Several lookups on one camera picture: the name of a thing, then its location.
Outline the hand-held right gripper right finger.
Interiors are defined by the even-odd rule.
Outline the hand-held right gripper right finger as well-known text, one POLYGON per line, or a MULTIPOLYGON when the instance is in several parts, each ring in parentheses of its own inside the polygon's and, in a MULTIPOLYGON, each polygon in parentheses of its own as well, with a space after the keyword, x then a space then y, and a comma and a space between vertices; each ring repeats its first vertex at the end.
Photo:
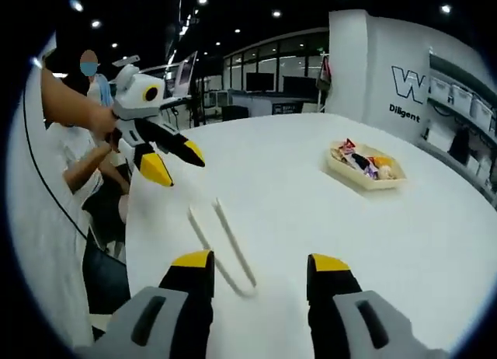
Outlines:
POLYGON ((448 358, 413 334, 411 321, 365 291, 339 259, 312 253, 307 262, 308 325, 316 358, 448 358))

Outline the person's left hand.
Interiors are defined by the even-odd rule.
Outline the person's left hand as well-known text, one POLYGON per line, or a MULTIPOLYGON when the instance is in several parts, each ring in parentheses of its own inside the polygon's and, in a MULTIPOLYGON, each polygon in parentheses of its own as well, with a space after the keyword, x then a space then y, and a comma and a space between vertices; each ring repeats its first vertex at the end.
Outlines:
POLYGON ((91 132, 99 141, 105 141, 112 150, 118 152, 118 139, 115 139, 113 132, 116 128, 116 120, 113 111, 109 107, 96 107, 91 114, 91 132))

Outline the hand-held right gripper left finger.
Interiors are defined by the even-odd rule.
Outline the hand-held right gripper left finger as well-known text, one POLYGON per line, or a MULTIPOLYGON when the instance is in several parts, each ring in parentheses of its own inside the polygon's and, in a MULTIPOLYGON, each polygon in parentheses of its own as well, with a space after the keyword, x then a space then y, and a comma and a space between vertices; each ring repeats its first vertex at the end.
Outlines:
POLYGON ((214 252, 174 260, 159 286, 146 287, 120 307, 106 332, 77 358, 205 358, 214 320, 214 252))

